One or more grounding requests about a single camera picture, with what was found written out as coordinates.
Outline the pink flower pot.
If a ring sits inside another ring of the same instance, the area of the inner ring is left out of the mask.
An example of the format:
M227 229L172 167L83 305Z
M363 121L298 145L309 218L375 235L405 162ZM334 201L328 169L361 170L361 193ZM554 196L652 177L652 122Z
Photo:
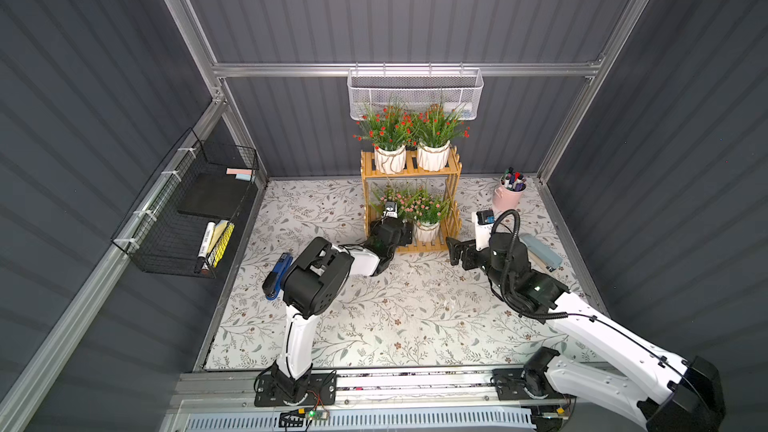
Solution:
M425 188L412 191L408 219L413 224L413 240L417 245L432 243L440 232L441 222L450 212L451 200Z
M386 204L395 204L394 213L398 218L406 219L409 215L409 203L412 191L409 187L398 185L395 182L374 183L371 186L370 206L376 217L384 217L388 214Z

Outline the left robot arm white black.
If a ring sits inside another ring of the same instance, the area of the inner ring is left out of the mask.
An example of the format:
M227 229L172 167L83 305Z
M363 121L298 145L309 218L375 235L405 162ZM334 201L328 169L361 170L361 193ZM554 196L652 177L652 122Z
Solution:
M267 275L262 290L267 300L285 304L284 341L277 359L254 381L256 407L335 402L337 373L315 372L312 345L320 315L343 291L351 277L383 273L398 248L412 243L411 223L384 217L373 223L362 243L336 245L314 238L297 256L284 253Z

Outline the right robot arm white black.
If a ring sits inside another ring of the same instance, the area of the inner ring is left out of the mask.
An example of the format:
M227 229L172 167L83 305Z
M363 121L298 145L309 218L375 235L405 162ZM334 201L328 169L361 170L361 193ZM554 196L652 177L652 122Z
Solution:
M509 209L478 214L476 233L488 239L447 239L450 262L479 269L492 294L518 316L566 334L611 366L603 371L542 346L515 382L534 400L551 395L585 399L647 431L716 431L726 405L717 367L688 360L643 339L590 306L554 277L531 265L519 233L520 215Z

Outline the red flower pot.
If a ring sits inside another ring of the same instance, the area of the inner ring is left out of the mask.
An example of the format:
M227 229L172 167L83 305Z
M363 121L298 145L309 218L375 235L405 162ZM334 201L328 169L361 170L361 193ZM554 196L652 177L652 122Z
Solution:
M458 138L469 138L470 127L463 119L464 106L447 109L433 103L413 122L417 165L430 172L442 170L448 162L451 144Z
M401 173L405 169L406 148L414 140L411 114L406 105L399 100L383 106L365 104L356 123L360 133L354 138L371 142L376 169L387 175Z

